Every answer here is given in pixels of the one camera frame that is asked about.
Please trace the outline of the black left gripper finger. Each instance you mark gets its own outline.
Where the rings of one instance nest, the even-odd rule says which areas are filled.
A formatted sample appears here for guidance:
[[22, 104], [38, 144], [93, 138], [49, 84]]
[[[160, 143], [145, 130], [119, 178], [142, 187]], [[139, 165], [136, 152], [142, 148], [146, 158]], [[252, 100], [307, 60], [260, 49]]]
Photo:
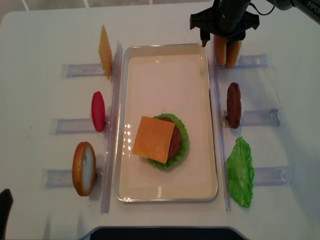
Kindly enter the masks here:
[[4, 240], [6, 237], [6, 228], [13, 202], [11, 190], [4, 189], [0, 193], [0, 240]]

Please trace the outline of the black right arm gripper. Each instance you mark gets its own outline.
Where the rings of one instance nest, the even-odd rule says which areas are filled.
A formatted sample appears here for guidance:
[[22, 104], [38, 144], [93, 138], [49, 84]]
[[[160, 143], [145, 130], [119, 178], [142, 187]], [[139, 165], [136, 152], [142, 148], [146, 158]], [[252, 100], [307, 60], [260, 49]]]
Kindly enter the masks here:
[[246, 30], [257, 29], [260, 18], [247, 11], [250, 0], [215, 0], [212, 7], [192, 14], [190, 29], [200, 29], [201, 46], [211, 40], [211, 34], [227, 37], [227, 43], [242, 41]]

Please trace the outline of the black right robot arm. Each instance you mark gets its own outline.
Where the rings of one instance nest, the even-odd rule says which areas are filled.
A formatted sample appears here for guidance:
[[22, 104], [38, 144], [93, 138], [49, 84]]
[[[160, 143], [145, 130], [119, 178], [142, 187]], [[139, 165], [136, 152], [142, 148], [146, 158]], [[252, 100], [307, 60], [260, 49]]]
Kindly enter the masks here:
[[[320, 2], [318, 0], [270, 0], [274, 8], [281, 11], [295, 7], [313, 19], [320, 22]], [[248, 6], [256, 6], [250, 0], [215, 0], [212, 7], [199, 13], [191, 14], [190, 29], [200, 29], [200, 39], [203, 47], [211, 39], [210, 35], [219, 36], [227, 43], [242, 41], [246, 30], [257, 29], [260, 16], [247, 11]]]

